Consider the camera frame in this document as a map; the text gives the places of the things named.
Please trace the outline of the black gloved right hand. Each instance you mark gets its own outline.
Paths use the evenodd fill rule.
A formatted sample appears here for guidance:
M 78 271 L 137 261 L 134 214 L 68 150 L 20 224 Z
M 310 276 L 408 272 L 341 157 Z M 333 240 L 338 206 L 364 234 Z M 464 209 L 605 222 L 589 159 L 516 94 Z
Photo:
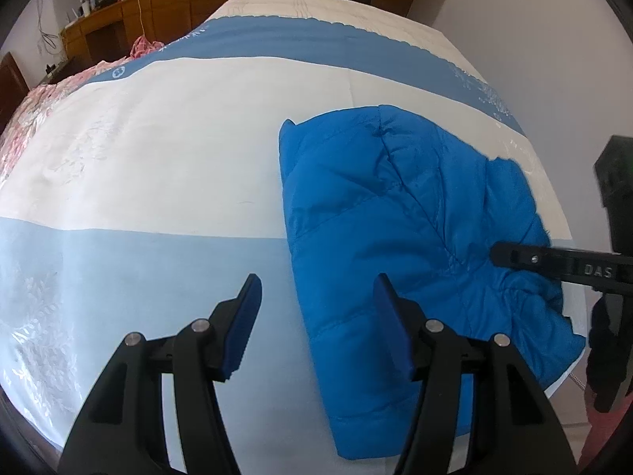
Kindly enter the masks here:
M 632 391 L 632 308 L 624 296 L 604 294 L 593 306 L 587 384 L 599 413 L 617 410 Z

